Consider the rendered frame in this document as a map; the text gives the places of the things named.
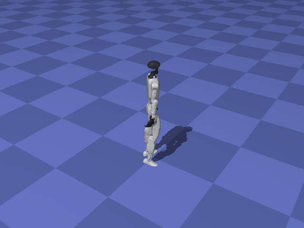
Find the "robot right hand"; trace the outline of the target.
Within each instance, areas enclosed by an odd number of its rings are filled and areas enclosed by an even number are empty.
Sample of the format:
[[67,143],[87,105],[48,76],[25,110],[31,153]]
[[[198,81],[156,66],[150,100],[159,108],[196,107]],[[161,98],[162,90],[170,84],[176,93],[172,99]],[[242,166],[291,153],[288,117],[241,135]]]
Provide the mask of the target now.
[[147,125],[145,127],[151,127],[152,124],[154,124],[154,119],[152,119],[152,115],[150,115],[150,120],[148,121]]

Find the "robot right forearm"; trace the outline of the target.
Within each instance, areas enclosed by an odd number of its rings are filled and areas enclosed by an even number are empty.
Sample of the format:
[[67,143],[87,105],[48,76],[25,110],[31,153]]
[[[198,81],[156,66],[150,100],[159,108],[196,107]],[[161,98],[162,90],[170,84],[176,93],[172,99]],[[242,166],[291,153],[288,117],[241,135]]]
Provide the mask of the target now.
[[151,105],[152,119],[155,119],[157,104],[158,104],[158,101],[154,100],[153,103],[152,103],[152,105]]

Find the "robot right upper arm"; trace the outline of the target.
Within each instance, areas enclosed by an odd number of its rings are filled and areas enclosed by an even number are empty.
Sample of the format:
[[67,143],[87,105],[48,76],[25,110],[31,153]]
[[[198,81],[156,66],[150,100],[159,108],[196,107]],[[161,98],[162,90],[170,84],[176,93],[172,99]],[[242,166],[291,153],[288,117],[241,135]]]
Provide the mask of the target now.
[[158,88],[159,88],[159,84],[157,83],[157,81],[152,81],[152,84],[151,84],[151,89],[152,89],[151,103],[153,103],[154,100],[157,100],[156,96],[157,96]]

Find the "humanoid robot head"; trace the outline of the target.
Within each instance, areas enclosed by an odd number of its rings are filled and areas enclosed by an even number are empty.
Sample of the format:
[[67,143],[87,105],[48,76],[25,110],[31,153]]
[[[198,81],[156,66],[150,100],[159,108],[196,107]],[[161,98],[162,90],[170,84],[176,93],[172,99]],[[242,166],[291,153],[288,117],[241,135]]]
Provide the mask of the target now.
[[158,61],[150,61],[147,66],[148,68],[152,68],[152,69],[155,68],[155,71],[152,71],[150,75],[148,75],[148,78],[152,79],[153,76],[157,78],[155,74],[158,74],[158,68],[160,67],[160,63]]

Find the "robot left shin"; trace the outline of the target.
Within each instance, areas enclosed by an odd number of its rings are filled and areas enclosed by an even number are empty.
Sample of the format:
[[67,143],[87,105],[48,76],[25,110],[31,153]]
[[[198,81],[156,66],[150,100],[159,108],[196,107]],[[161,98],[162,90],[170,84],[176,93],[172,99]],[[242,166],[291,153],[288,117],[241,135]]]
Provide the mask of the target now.
[[[151,135],[153,135],[153,134],[151,134]],[[149,137],[150,135],[146,135],[146,133],[144,133],[144,138],[145,138],[145,143],[146,143],[146,150],[147,150],[147,144],[148,144],[148,137]]]

